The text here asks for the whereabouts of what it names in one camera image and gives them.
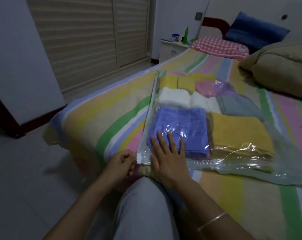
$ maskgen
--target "yellow towel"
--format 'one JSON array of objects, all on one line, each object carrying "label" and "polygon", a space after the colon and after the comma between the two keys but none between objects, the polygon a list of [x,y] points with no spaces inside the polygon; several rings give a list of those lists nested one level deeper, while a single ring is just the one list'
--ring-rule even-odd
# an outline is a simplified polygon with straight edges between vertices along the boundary
[{"label": "yellow towel", "polygon": [[163,87],[177,89],[177,76],[163,75],[160,77],[160,89]]},{"label": "yellow towel", "polygon": [[189,94],[192,95],[193,92],[195,92],[194,79],[189,76],[179,76],[177,80],[177,88],[187,90]]},{"label": "yellow towel", "polygon": [[198,73],[190,73],[190,77],[193,77],[195,81],[204,81],[204,80],[210,80],[215,81],[216,77],[212,75],[205,75],[205,74],[198,74]]},{"label": "yellow towel", "polygon": [[271,137],[257,118],[226,116],[214,112],[210,113],[210,117],[214,149],[250,156],[274,156]]}]

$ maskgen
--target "gray pants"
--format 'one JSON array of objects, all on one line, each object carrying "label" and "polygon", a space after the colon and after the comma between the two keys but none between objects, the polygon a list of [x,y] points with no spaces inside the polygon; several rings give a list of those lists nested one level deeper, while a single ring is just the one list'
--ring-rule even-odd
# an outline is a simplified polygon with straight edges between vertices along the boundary
[{"label": "gray pants", "polygon": [[173,205],[162,185],[142,177],[126,190],[114,216],[113,239],[179,239]]}]

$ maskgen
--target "bedside table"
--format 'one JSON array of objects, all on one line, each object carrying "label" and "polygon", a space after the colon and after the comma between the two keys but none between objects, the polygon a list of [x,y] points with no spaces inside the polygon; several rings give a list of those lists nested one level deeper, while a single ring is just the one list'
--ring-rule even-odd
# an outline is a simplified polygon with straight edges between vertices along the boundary
[{"label": "bedside table", "polygon": [[159,63],[169,60],[187,50],[189,46],[180,41],[169,42],[161,40]]}]

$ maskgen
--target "sliding closet door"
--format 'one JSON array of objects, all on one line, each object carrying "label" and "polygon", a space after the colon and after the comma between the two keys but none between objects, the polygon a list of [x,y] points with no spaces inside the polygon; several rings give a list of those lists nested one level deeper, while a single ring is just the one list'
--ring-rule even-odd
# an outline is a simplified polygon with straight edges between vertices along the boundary
[{"label": "sliding closet door", "polygon": [[27,3],[62,90],[117,69],[112,0]]},{"label": "sliding closet door", "polygon": [[149,0],[113,0],[118,67],[146,57]]}]

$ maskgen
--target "striped bedsheet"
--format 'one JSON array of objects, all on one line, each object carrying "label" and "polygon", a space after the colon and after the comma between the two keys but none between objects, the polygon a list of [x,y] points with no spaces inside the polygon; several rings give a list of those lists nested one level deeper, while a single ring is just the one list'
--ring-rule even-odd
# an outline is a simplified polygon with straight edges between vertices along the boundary
[{"label": "striped bedsheet", "polygon": [[[302,102],[252,84],[237,60],[192,49],[105,89],[76,100],[45,131],[48,144],[71,151],[82,173],[96,175],[109,158],[137,150],[158,70],[211,74],[249,97],[269,122],[302,150]],[[141,166],[141,175],[150,170]],[[282,186],[234,175],[191,171],[191,176],[257,239],[302,240],[302,186]]]}]

